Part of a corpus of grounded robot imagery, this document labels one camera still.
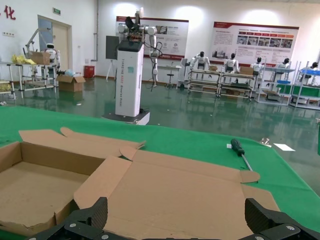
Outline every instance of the green tabletop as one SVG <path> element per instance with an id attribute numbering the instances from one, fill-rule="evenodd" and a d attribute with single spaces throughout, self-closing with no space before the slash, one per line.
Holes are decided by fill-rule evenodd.
<path id="1" fill-rule="evenodd" d="M 0 146 L 21 141 L 19 130 L 61 127 L 74 131 L 123 140 L 141 142 L 143 150 L 247 169 L 241 157 L 226 147 L 233 136 L 189 131 L 163 126 L 138 126 L 103 118 L 44 111 L 27 107 L 0 107 Z M 300 224 L 320 232 L 320 198 L 273 149 L 247 138 L 238 138 L 251 167 L 261 175 L 258 183 L 249 185 L 272 193 L 281 211 Z M 22 237 L 0 231 L 0 239 L 20 240 Z"/>

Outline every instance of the reflective floor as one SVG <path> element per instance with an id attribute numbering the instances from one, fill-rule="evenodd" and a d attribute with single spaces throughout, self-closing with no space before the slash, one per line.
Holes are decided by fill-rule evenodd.
<path id="1" fill-rule="evenodd" d="M 141 107 L 149 109 L 150 125 L 246 137 L 256 141 L 286 144 L 295 152 L 273 148 L 320 195 L 318 127 L 320 111 L 266 105 L 247 99 L 221 98 L 186 90 L 142 85 Z M 16 105 L 100 118 L 115 108 L 115 82 L 88 80 L 83 92 L 54 93 L 52 89 L 18 92 Z M 14 104 L 0 95 L 0 102 Z"/>

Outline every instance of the poster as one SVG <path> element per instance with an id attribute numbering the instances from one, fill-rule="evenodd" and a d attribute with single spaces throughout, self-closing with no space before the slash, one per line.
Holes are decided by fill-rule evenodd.
<path id="1" fill-rule="evenodd" d="M 291 59 L 299 27 L 214 22 L 210 61 L 223 64 L 232 53 L 240 66 L 249 66 L 258 57 L 274 67 Z"/>
<path id="2" fill-rule="evenodd" d="M 116 17 L 116 34 L 118 35 L 118 25 L 125 24 L 126 17 Z M 188 20 L 162 19 L 145 17 L 140 20 L 141 25 L 156 27 L 156 41 L 162 43 L 163 55 L 160 59 L 181 60 L 185 58 L 187 37 L 189 29 Z M 145 42 L 150 44 L 149 35 L 146 35 Z M 150 48 L 144 46 L 144 56 L 149 57 Z"/>

